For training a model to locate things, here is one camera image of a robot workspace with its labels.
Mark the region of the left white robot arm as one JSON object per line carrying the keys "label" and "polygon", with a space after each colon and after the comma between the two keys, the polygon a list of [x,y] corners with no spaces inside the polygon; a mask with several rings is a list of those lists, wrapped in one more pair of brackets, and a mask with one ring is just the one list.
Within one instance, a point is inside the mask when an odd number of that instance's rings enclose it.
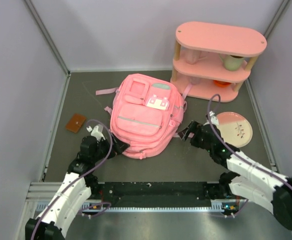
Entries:
{"label": "left white robot arm", "polygon": [[88,198],[99,194],[99,183],[93,175],[95,169],[107,159],[122,154],[129,144],[115,135],[107,140],[103,136],[86,136],[80,150],[71,162],[59,189],[47,207],[25,225],[27,240],[63,240],[76,215]]}

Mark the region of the brown leather card wallet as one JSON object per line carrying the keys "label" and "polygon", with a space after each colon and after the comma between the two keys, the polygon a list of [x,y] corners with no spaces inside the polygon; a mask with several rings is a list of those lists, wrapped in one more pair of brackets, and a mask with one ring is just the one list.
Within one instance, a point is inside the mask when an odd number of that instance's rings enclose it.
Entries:
{"label": "brown leather card wallet", "polygon": [[66,124],[65,129],[76,134],[79,132],[80,128],[83,126],[85,121],[86,121],[85,116],[75,113]]}

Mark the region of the pink student backpack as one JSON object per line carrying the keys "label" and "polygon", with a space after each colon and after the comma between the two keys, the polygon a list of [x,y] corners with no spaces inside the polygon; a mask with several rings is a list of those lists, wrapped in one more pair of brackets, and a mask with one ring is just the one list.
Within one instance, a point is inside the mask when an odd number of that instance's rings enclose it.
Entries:
{"label": "pink student backpack", "polygon": [[123,155],[145,159],[159,155],[176,137],[187,109],[189,88],[180,93],[175,85],[151,76],[128,75],[119,87],[96,91],[97,95],[115,93],[110,113],[110,131],[128,144]]}

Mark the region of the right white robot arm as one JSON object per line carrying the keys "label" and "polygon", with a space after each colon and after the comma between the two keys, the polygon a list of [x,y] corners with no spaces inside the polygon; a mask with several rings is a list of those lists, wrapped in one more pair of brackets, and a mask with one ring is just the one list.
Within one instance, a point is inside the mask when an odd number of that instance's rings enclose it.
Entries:
{"label": "right white robot arm", "polygon": [[241,196],[267,209],[286,229],[292,231],[292,177],[272,171],[225,142],[216,125],[196,121],[177,136],[196,148],[206,150],[211,159],[229,170],[230,179],[219,185],[225,198]]}

